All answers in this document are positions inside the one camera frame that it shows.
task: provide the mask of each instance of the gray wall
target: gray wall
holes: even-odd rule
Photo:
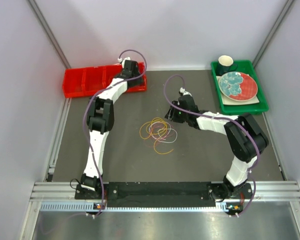
[[[27,2],[0,1],[0,240],[18,238],[43,180],[64,70]]]
[[[266,117],[283,168],[300,185],[300,0],[256,70],[269,103]]]
[[[141,51],[149,70],[253,60],[286,0],[36,0],[71,67]]]

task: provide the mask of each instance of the blue and red plate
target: blue and red plate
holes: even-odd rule
[[[221,76],[219,88],[228,98],[235,101],[248,101],[258,93],[258,85],[249,75],[232,71]]]

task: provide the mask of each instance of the tabletop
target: tabletop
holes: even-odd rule
[[[170,105],[163,94],[164,83],[173,74],[184,76],[199,110],[220,112],[216,87],[210,70],[148,71],[147,91],[123,94],[114,104],[114,126],[107,138],[103,157],[106,182],[196,182],[222,181],[234,154],[226,136],[171,122],[177,131],[174,143],[162,143],[157,154],[152,142],[139,136],[140,127],[155,117],[164,119]],[[167,87],[171,101],[179,97],[182,81],[176,77]],[[54,182],[80,179],[88,159],[89,146],[82,130],[82,118],[89,99],[73,98],[53,174]],[[262,114],[254,118],[269,136]],[[273,146],[261,155],[252,175],[257,181],[281,181],[282,175]]]

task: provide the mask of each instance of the black cup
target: black cup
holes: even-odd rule
[[[227,55],[222,55],[218,58],[218,65],[216,66],[216,75],[222,76],[228,72],[234,72],[237,70],[238,64],[234,63],[234,60]]]

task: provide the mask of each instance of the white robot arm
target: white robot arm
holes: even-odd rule
[[[187,122],[190,127],[195,129],[213,131],[228,137],[232,152],[234,153],[234,158],[230,170],[223,179],[226,195],[222,198],[231,197],[246,183],[248,171],[257,160],[257,153],[251,141],[236,124],[220,118],[232,119],[243,126],[252,136],[260,154],[269,144],[267,136],[261,130],[251,114],[245,113],[238,116],[222,115],[210,111],[199,111],[192,95],[188,91],[181,88],[179,94],[180,97],[178,98],[178,101],[173,101],[173,105],[190,112],[204,113],[205,116],[181,112],[171,106],[165,116],[166,119],[177,123]]]
[[[93,147],[96,165],[101,176],[103,174],[103,156],[106,140],[115,121],[114,103],[129,88],[141,85],[144,82],[142,77],[138,77],[141,74],[136,61],[126,57],[121,62],[121,65],[121,72],[112,79],[111,84],[108,86],[108,88],[111,88],[100,93],[92,101],[86,118],[90,133],[90,144]],[[135,77],[137,78],[134,80],[124,81]],[[81,187],[97,191],[100,184],[99,178],[92,150],[89,148],[87,164],[81,176]]]

